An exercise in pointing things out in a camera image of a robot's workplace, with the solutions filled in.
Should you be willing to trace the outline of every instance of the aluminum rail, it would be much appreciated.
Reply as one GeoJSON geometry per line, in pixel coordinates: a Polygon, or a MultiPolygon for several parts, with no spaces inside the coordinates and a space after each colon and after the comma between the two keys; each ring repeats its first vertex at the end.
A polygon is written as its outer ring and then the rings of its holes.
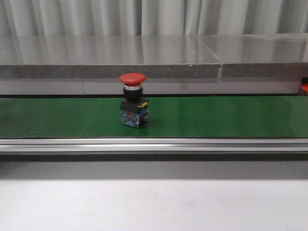
{"type": "Polygon", "coordinates": [[[86,154],[136,152],[301,153],[308,154],[308,139],[2,139],[0,154],[86,154]]]}

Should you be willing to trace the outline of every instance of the gray fabric curtain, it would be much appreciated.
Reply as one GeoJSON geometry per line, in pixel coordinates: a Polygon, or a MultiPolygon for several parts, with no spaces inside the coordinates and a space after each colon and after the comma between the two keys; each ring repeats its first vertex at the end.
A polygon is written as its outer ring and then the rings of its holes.
{"type": "Polygon", "coordinates": [[[308,0],[0,0],[0,35],[306,33],[308,0]]]}

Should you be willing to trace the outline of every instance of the blue terminal block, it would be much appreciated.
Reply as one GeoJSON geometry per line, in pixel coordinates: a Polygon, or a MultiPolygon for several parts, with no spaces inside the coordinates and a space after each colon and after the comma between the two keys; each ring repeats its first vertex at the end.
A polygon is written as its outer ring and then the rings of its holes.
{"type": "Polygon", "coordinates": [[[126,99],[122,100],[120,105],[121,123],[139,128],[148,122],[148,101],[147,99],[140,99],[138,102],[132,103],[126,99]]]}

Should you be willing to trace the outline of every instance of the red mushroom button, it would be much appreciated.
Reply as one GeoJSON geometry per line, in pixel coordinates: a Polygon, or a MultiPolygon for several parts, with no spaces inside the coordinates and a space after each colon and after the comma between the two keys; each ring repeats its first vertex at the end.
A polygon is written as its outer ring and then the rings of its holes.
{"type": "Polygon", "coordinates": [[[120,81],[128,87],[137,87],[146,80],[145,75],[141,73],[127,73],[120,77],[120,81]]]}

